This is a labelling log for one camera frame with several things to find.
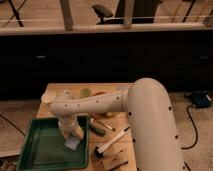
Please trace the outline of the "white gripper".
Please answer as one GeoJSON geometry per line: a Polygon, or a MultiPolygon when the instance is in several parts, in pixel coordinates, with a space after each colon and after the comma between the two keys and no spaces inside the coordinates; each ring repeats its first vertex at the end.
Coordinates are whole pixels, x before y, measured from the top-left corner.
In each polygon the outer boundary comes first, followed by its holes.
{"type": "Polygon", "coordinates": [[[80,127],[76,116],[60,117],[58,126],[65,139],[74,136],[82,140],[84,137],[83,129],[80,127]]]}

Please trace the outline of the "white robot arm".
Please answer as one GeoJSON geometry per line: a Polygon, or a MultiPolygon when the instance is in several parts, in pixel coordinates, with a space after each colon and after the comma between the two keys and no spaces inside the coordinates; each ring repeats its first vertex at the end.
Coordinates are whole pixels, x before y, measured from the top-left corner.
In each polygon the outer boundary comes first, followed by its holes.
{"type": "Polygon", "coordinates": [[[60,94],[47,91],[41,100],[58,118],[60,128],[65,130],[74,114],[126,112],[139,171],[184,169],[171,101],[164,85],[155,79],[142,78],[126,89],[82,99],[72,99],[67,91],[60,94]]]}

